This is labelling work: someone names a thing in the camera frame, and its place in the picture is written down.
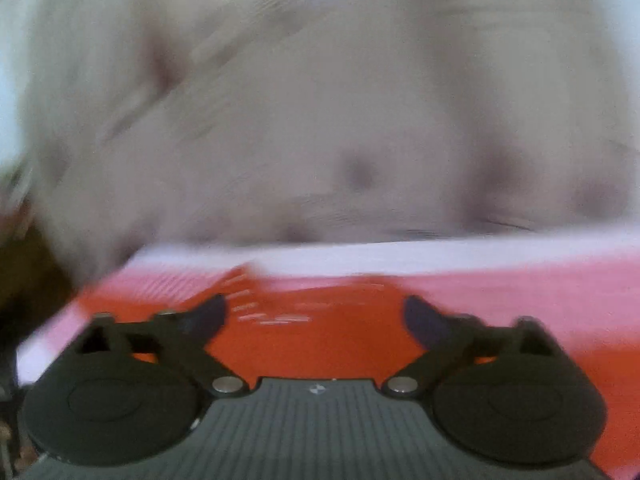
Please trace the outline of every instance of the white fabric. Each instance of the white fabric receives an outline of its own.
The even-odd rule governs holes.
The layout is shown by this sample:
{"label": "white fabric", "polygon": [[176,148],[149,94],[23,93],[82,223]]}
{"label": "white fabric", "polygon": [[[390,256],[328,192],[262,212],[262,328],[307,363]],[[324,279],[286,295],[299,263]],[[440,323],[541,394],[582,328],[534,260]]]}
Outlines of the white fabric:
{"label": "white fabric", "polygon": [[297,248],[224,248],[160,245],[140,251],[126,269],[149,266],[226,270],[251,262],[272,276],[437,274],[460,270],[509,269],[590,256],[622,255],[640,249],[640,227],[567,229],[552,234],[518,234],[424,242],[306,245]]}
{"label": "white fabric", "polygon": [[[79,280],[167,240],[382,241],[624,209],[640,84],[612,45],[638,38],[612,0],[304,1],[0,12],[22,26],[34,205]],[[349,189],[349,166],[371,189]]]}

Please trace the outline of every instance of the ribbed surface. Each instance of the ribbed surface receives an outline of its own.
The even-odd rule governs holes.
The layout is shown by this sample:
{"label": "ribbed surface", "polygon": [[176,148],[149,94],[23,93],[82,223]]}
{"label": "ribbed surface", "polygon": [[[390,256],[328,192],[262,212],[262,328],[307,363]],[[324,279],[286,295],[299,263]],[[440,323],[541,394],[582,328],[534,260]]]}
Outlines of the ribbed surface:
{"label": "ribbed surface", "polygon": [[82,468],[44,459],[24,480],[604,480],[587,462],[514,471],[445,441],[423,410],[369,381],[264,380],[215,402],[173,449],[141,463]]}

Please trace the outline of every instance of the small logo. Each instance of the small logo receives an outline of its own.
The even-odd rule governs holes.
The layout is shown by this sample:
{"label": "small logo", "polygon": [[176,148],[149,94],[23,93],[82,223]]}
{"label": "small logo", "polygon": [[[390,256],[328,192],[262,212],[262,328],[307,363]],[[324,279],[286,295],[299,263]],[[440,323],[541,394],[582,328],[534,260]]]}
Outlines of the small logo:
{"label": "small logo", "polygon": [[309,388],[309,391],[314,395],[322,395],[325,393],[326,388],[322,384],[314,384]]}

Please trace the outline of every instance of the silver bolt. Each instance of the silver bolt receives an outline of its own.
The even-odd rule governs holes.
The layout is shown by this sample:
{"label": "silver bolt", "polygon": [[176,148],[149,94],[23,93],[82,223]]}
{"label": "silver bolt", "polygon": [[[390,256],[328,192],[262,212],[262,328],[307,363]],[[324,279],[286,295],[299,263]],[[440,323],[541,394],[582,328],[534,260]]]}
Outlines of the silver bolt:
{"label": "silver bolt", "polygon": [[392,377],[386,386],[396,394],[410,394],[418,389],[418,381],[412,377]]}
{"label": "silver bolt", "polygon": [[244,383],[242,379],[237,377],[219,377],[213,383],[211,383],[213,389],[219,394],[234,394],[242,390]]}

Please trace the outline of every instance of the blurry white object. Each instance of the blurry white object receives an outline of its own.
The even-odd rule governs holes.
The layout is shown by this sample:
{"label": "blurry white object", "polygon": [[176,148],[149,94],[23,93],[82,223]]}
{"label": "blurry white object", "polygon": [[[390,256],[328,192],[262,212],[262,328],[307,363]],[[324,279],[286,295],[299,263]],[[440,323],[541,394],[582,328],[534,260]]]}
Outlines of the blurry white object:
{"label": "blurry white object", "polygon": [[[629,95],[630,127],[634,148],[640,152],[640,0],[600,0],[604,8],[607,33],[622,57],[624,78]],[[632,217],[640,218],[640,164],[636,164],[636,179],[632,193]]]}
{"label": "blurry white object", "polygon": [[79,280],[154,241],[610,221],[634,187],[608,0],[28,1],[34,205]]}

